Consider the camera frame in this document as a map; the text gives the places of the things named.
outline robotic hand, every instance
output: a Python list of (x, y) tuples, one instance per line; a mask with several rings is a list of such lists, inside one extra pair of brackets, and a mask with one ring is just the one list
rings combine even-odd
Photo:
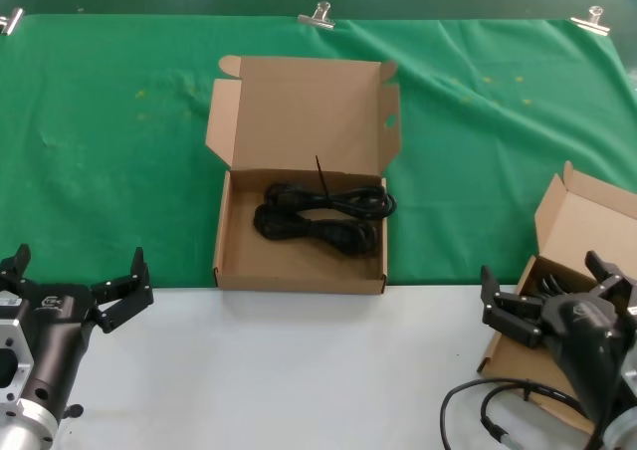
[(501, 293), (483, 267), (483, 323), (528, 347), (544, 343), (595, 423), (591, 440), (637, 450), (637, 282), (592, 251), (585, 263), (594, 289), (545, 301)]
[(61, 419), (79, 416), (67, 400), (93, 328), (108, 334), (153, 303), (141, 248), (130, 275), (90, 287), (25, 279), (30, 259), (23, 244), (0, 261), (0, 290), (15, 295), (0, 297), (0, 450), (51, 448)]

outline power cord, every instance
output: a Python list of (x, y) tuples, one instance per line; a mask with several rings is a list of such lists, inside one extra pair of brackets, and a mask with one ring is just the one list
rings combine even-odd
[[(396, 210), (396, 200), (383, 186), (361, 186), (330, 194), (320, 175), (324, 194), (290, 183), (275, 183), (265, 192), (264, 204), (255, 210), (254, 226), (267, 239), (300, 237), (321, 239), (347, 256), (371, 252), (378, 242), (376, 228), (367, 221), (380, 221)], [(310, 209), (335, 209), (355, 219), (304, 218)]]
[(537, 289), (530, 293), (530, 296), (545, 302), (548, 298), (571, 294), (571, 292), (570, 287), (559, 276), (547, 274), (537, 281)]
[[(447, 406), (449, 404), (449, 401), (451, 400), (451, 397), (467, 388), (475, 387), (476, 385), (482, 385), (483, 383), (503, 384), (491, 390), (483, 399), (482, 405), (480, 407), (480, 421), (493, 438), (512, 450), (524, 450), (524, 447), (522, 446), (522, 444), (516, 441), (507, 430), (499, 425), (496, 425), (487, 416), (487, 406), (489, 405), (489, 402), (500, 392), (504, 392), (505, 390), (521, 389), (524, 392), (525, 400), (528, 400), (531, 393), (544, 395), (546, 397), (552, 398), (553, 400), (568, 405), (570, 408), (572, 408), (582, 416), (586, 417), (583, 409), (581, 408), (581, 405), (576, 399), (548, 385), (533, 382), (532, 380), (522, 380), (520, 378), (479, 378), (453, 388), (449, 391), (449, 393), (447, 393), (445, 399), (442, 402), (442, 405), (440, 407), (440, 437), (442, 438), (442, 444), (445, 450), (452, 450), (451, 445), (449, 445), (449, 440), (447, 439), (447, 427), (445, 421)], [(586, 444), (584, 450), (597, 450), (600, 447), (599, 437), (604, 425), (603, 420), (604, 419), (597, 422), (597, 424), (595, 425), (595, 429), (590, 436), (590, 439), (588, 440), (588, 443)]]
[(383, 186), (361, 186), (344, 193), (313, 193), (289, 183), (266, 190), (265, 204), (278, 211), (298, 213), (309, 209), (335, 209), (352, 218), (380, 221), (396, 210), (396, 200)]

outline white table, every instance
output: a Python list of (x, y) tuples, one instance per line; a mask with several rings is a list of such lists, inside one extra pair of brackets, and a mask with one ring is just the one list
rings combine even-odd
[[(492, 331), (479, 289), (394, 287), (381, 297), (163, 290), (99, 330), (57, 450), (438, 450), (440, 403), (475, 372)], [(454, 450), (504, 449), (479, 422), (487, 388), (457, 395)], [(586, 436), (516, 395), (490, 415), (527, 448)]]

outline green backdrop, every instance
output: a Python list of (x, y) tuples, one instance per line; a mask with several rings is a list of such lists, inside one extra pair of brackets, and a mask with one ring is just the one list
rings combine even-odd
[(395, 60), (403, 151), (386, 175), (392, 284), (515, 281), (550, 177), (637, 191), (635, 93), (607, 38), (567, 21), (30, 16), (0, 38), (0, 255), (28, 275), (212, 284), (224, 165), (204, 144), (227, 54)]

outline box lid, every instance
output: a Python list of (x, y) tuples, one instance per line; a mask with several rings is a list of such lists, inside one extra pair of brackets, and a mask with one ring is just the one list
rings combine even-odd
[(394, 63), (226, 56), (206, 144), (232, 169), (380, 175), (400, 150)]
[(535, 212), (539, 254), (591, 276), (584, 256), (601, 259), (637, 277), (637, 195), (564, 166)]

